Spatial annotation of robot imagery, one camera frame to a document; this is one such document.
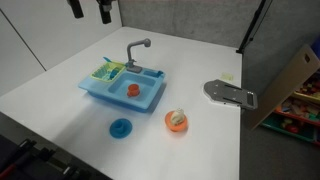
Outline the yellow sticky note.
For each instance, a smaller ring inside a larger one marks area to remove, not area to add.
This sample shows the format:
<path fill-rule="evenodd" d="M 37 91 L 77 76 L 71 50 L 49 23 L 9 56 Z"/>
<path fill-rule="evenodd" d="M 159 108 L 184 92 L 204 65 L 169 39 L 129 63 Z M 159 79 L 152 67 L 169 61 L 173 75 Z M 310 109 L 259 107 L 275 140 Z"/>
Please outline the yellow sticky note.
<path fill-rule="evenodd" d="M 232 74 L 229 74 L 229 73 L 222 73 L 221 75 L 221 79 L 222 80 L 226 80 L 226 81 L 233 81 L 234 77 Z"/>

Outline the grey metal mounting plate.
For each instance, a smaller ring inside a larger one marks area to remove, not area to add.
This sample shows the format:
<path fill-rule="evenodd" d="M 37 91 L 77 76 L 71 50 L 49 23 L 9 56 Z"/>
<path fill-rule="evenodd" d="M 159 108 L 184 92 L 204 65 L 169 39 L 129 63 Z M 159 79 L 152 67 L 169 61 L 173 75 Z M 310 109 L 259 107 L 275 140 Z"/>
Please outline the grey metal mounting plate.
<path fill-rule="evenodd" d="M 216 79 L 203 85 L 204 94 L 213 102 L 233 105 L 248 110 L 258 108 L 257 95 L 249 90 Z"/>

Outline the grey toy faucet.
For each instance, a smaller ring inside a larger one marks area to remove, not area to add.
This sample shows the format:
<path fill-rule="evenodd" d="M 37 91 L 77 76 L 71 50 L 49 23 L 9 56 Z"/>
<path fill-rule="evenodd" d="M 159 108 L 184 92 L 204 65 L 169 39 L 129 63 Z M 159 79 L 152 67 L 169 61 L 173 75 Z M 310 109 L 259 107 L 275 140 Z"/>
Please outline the grey toy faucet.
<path fill-rule="evenodd" d="M 142 40 L 131 42 L 127 45 L 126 52 L 128 55 L 127 61 L 127 70 L 133 73 L 140 73 L 142 71 L 142 67 L 136 65 L 137 62 L 137 52 L 135 47 L 144 46 L 145 48 L 149 48 L 151 46 L 151 40 L 149 38 L 145 38 Z"/>

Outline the orange round stand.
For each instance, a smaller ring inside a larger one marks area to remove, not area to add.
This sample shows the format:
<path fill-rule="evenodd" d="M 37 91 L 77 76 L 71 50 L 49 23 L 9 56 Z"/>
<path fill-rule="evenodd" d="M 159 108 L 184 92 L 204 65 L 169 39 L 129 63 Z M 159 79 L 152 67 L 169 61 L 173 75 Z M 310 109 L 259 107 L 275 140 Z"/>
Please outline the orange round stand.
<path fill-rule="evenodd" d="M 188 119 L 184 114 L 170 111 L 165 116 L 165 124 L 173 132 L 182 132 L 188 128 Z"/>

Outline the light blue toy sink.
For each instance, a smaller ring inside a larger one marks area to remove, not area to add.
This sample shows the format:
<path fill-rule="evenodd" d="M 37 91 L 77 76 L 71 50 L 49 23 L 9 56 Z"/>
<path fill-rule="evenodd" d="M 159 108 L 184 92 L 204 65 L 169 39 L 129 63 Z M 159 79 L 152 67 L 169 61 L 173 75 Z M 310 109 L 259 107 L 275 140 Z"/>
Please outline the light blue toy sink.
<path fill-rule="evenodd" d="M 127 70 L 123 63 L 107 62 L 82 80 L 78 87 L 90 95 L 140 112 L 146 112 L 165 77 L 162 71 Z"/>

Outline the yellow-green dish rack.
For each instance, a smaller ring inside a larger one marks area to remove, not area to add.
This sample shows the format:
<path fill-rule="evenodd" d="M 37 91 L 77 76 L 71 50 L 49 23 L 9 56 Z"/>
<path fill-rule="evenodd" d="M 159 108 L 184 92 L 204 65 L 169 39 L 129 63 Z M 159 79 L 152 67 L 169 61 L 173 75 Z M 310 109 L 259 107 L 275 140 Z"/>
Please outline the yellow-green dish rack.
<path fill-rule="evenodd" d="M 119 71 L 118 74 L 112 80 L 109 80 L 111 71 L 116 68 Z M 106 62 L 105 64 L 100 66 L 98 69 L 96 69 L 93 73 L 91 73 L 90 77 L 95 80 L 109 83 L 115 80 L 125 68 L 126 68 L 126 65 L 121 62 L 115 62 L 115 61 Z"/>

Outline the white toy bottle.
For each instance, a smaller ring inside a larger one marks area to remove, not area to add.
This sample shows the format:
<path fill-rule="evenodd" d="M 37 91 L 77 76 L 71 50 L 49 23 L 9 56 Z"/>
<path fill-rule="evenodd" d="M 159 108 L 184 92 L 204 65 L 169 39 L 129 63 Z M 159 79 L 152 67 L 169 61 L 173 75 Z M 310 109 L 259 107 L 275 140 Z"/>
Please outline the white toy bottle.
<path fill-rule="evenodd" d="M 184 110 L 181 108 L 176 109 L 173 114 L 171 115 L 171 123 L 173 125 L 179 125 L 184 120 Z"/>

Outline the blue toy cup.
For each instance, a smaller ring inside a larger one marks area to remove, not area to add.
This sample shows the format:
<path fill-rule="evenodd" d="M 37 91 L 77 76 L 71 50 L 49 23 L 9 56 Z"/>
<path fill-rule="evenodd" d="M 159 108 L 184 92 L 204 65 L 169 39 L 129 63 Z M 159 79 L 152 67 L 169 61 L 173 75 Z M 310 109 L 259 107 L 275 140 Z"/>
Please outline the blue toy cup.
<path fill-rule="evenodd" d="M 112 80 L 118 74 L 118 72 L 119 71 L 117 70 L 117 68 L 113 69 L 110 73 L 109 80 Z"/>

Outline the wooden toy storage shelf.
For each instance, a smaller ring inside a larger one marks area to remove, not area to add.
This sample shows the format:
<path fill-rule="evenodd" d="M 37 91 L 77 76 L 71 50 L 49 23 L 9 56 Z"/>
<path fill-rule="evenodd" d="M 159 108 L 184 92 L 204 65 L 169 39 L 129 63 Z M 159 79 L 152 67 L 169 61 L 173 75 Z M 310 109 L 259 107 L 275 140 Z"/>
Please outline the wooden toy storage shelf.
<path fill-rule="evenodd" d="M 320 38 L 303 45 L 247 113 L 258 126 L 320 145 Z"/>

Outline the orange toy cup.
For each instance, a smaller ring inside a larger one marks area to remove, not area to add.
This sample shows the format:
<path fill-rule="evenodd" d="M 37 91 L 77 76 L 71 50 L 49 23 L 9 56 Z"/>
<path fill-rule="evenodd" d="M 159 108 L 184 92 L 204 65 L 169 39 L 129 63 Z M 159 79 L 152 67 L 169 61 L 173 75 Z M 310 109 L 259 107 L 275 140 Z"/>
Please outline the orange toy cup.
<path fill-rule="evenodd" d="M 127 88 L 128 97 L 136 97 L 140 94 L 140 87 L 138 84 L 130 84 Z"/>

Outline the black equipment at table edge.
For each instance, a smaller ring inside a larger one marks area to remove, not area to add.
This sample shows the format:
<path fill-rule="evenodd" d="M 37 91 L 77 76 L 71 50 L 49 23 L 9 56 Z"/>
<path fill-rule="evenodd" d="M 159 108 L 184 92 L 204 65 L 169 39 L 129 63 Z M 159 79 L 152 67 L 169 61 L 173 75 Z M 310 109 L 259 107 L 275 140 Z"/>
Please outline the black equipment at table edge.
<path fill-rule="evenodd" d="M 92 180 L 92 174 L 77 166 L 62 170 L 49 163 L 54 150 L 41 149 L 33 153 L 35 141 L 25 139 L 15 144 L 0 136 L 0 180 Z"/>

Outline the black tripod pole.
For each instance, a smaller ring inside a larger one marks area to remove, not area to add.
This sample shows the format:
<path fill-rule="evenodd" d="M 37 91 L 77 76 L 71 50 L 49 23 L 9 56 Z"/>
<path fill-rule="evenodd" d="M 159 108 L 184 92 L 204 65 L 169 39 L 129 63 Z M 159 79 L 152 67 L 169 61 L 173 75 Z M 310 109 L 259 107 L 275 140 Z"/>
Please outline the black tripod pole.
<path fill-rule="evenodd" d="M 244 36 L 244 38 L 243 38 L 243 40 L 242 40 L 242 42 L 240 44 L 240 47 L 236 50 L 236 53 L 238 53 L 238 54 L 243 54 L 244 53 L 244 49 L 246 47 L 246 44 L 249 42 L 250 35 L 251 35 L 254 27 L 256 26 L 256 23 L 257 23 L 260 15 L 262 13 L 262 10 L 263 10 L 263 8 L 265 6 L 266 1 L 267 0 L 261 0 L 257 10 L 254 13 L 254 16 L 253 16 L 252 20 L 250 22 L 250 25 L 249 25 L 246 33 L 245 33 L 245 36 Z"/>

